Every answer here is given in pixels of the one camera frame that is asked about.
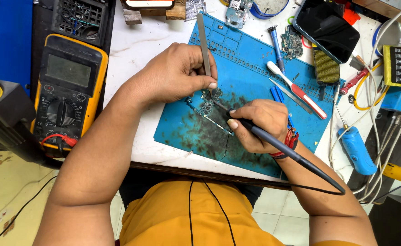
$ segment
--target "man's left hand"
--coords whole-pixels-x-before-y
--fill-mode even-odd
[[[200,46],[173,43],[124,84],[142,104],[172,103],[200,89],[217,87],[217,67],[208,51],[211,76],[205,75]]]

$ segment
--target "red tool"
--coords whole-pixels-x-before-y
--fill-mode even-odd
[[[360,73],[357,74],[357,76],[355,76],[355,78],[351,79],[350,81],[348,81],[347,83],[345,83],[345,86],[343,86],[343,88],[341,88],[339,90],[339,94],[340,95],[346,95],[348,93],[348,90],[353,87],[354,85],[357,84],[357,82],[363,78],[363,76],[365,76],[368,73],[367,68],[365,67]]]
[[[316,114],[322,119],[326,119],[327,115],[323,109],[319,107],[305,92],[301,90],[297,85],[291,82],[284,74],[281,73],[281,70],[276,66],[273,62],[267,62],[267,67],[275,74],[281,76],[286,84],[290,87],[290,90],[302,101],[306,102],[310,108],[316,112]]]

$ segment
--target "white table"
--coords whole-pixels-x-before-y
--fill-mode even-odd
[[[220,3],[219,0],[206,0],[206,3],[210,15],[225,20],[227,7]],[[298,9],[299,6],[296,5],[294,1],[290,1],[287,7],[279,15],[268,20],[260,20],[252,16],[252,14],[249,14],[249,18],[242,31],[263,42],[271,44],[272,40],[267,32],[267,28],[272,25],[278,25],[278,35],[281,35],[284,33],[285,27],[288,25],[287,19],[290,16],[294,16]],[[112,31],[111,51],[109,54],[109,66],[103,104],[104,107],[118,88],[132,75],[141,70],[154,56],[162,52],[173,42],[187,43],[196,23],[196,20],[187,22],[180,20],[170,21],[166,20],[165,17],[151,16],[143,17],[143,24],[141,25],[127,26],[124,22],[122,12],[121,3],[117,1]],[[354,27],[361,35],[356,51],[365,61],[369,61],[372,52],[372,35],[380,23],[362,15],[361,17],[362,19],[354,24]],[[299,59],[309,64],[314,64],[311,49],[304,48],[304,55]],[[348,64],[349,62],[340,65],[340,76],[345,80],[349,80],[357,74],[357,70],[350,67]],[[379,82],[383,74],[382,70],[376,70],[375,74],[379,74],[377,78],[377,81]],[[355,88],[356,87],[351,88],[350,93],[353,93]],[[357,97],[359,105],[364,106],[367,104],[366,95],[367,92],[363,86]],[[189,154],[186,151],[155,142],[153,135],[158,125],[162,110],[164,109],[164,105],[165,104],[163,103],[154,104],[141,116],[140,125],[133,143],[132,161],[278,181],[278,179],[267,175],[208,159],[197,154]],[[344,119],[349,124],[356,121],[365,113],[365,111],[358,111],[352,104],[349,104],[347,96],[341,98],[339,108]],[[374,107],[375,115],[378,110],[379,105]],[[334,113],[333,119],[335,122],[334,131],[337,132],[342,127],[337,112]],[[365,141],[367,134],[372,127],[370,115],[366,116],[366,118],[356,126]],[[329,124],[321,141],[317,145],[316,155],[325,163],[329,163]],[[351,176],[353,168],[351,167],[348,157],[346,153],[343,152],[340,144],[336,145],[334,156],[335,167],[337,170],[340,170],[347,182]]]

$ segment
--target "blue screwdriver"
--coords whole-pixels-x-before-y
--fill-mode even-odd
[[[346,125],[345,121],[343,120],[336,102],[334,102],[334,105],[336,106],[336,109],[340,115],[340,119],[343,122],[343,128],[340,128],[338,131],[339,135],[341,135],[348,128],[348,125]],[[354,164],[354,169],[358,173],[362,175],[372,175],[377,172],[377,166],[373,163],[371,156],[369,156],[365,143],[363,142],[363,139],[355,126],[351,127],[347,132],[345,132],[341,139],[349,158]]]
[[[277,36],[277,25],[271,26],[267,29],[270,33],[274,41],[275,46],[275,53],[277,54],[277,64],[281,70],[281,73],[285,75],[285,67],[284,67],[284,60],[281,55],[280,44],[278,43],[278,36]]]

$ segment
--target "red and white toothbrush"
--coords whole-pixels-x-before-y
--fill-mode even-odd
[[[284,81],[287,83],[287,85],[290,87],[290,90],[302,101],[308,104],[310,108],[316,112],[316,114],[322,119],[326,119],[326,113],[323,111],[318,104],[316,104],[305,92],[301,90],[297,85],[295,85],[293,82],[291,82],[284,74],[282,74],[280,68],[275,65],[273,62],[269,61],[267,62],[267,67],[274,73],[279,76],[281,76]]]

